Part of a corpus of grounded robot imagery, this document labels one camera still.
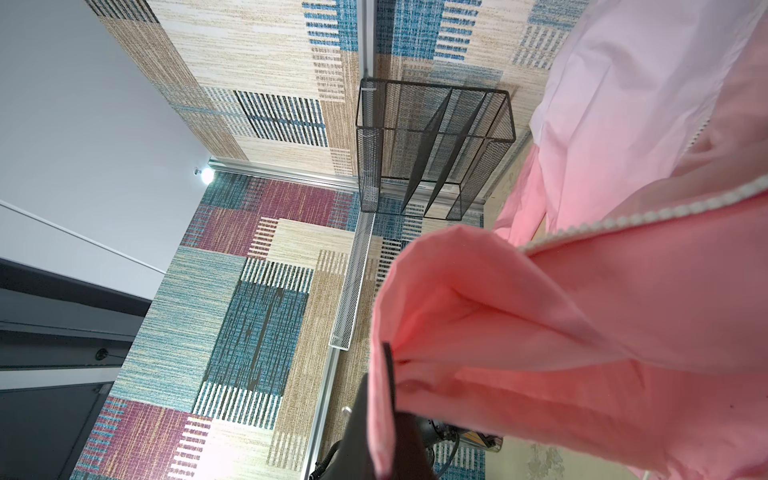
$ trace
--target black mesh shelf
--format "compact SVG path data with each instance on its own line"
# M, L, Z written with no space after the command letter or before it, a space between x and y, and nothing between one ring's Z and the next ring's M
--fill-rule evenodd
M364 212L461 220L515 142L509 93L364 78L357 165ZM443 198L455 198L452 205Z

